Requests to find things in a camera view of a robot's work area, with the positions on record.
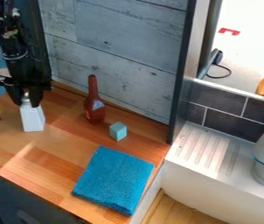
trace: gray cabinet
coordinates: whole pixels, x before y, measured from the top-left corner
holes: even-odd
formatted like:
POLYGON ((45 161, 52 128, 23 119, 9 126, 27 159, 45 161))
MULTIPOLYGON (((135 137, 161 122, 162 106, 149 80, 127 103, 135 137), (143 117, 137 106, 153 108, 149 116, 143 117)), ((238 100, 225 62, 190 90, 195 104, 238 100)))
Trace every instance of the gray cabinet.
POLYGON ((79 224, 83 220, 0 178, 0 224, 79 224))

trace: wooden floor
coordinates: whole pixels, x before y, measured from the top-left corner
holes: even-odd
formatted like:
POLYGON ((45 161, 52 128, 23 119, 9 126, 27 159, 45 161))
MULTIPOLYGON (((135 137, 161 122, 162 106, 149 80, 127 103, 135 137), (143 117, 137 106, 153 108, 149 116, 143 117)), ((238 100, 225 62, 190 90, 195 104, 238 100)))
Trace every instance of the wooden floor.
POLYGON ((110 105, 105 122, 91 125, 84 100, 60 87, 45 92, 45 130, 24 133, 18 106, 8 95, 0 97, 0 176, 91 223, 127 223, 130 217, 77 199, 71 191, 98 145, 153 163, 148 187, 170 148, 167 126, 110 105), (108 135, 108 126, 117 121, 129 131, 120 142, 108 135))
POLYGON ((163 190, 156 196, 142 224, 226 224, 221 220, 183 205, 163 190))

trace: tile backsplash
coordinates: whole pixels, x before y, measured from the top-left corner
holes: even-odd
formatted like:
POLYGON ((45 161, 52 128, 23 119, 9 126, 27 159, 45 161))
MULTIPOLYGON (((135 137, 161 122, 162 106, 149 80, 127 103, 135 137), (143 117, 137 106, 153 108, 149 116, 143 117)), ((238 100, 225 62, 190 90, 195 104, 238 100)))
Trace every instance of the tile backsplash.
POLYGON ((264 101, 200 82, 193 84, 187 120, 257 142, 264 133, 264 101))

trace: blue towel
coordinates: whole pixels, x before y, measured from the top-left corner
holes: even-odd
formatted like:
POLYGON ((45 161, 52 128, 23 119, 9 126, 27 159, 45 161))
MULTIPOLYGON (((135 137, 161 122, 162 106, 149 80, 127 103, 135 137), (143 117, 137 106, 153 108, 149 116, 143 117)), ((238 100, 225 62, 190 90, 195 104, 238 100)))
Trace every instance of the blue towel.
POLYGON ((99 146, 72 195, 132 215, 153 164, 99 146))

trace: gray wood panel wall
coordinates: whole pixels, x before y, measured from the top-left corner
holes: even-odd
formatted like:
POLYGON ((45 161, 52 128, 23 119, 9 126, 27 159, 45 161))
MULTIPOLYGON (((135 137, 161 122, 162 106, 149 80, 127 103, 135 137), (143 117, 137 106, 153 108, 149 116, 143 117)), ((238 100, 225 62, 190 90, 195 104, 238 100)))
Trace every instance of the gray wood panel wall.
POLYGON ((188 0, 39 0, 53 78, 168 123, 188 0))

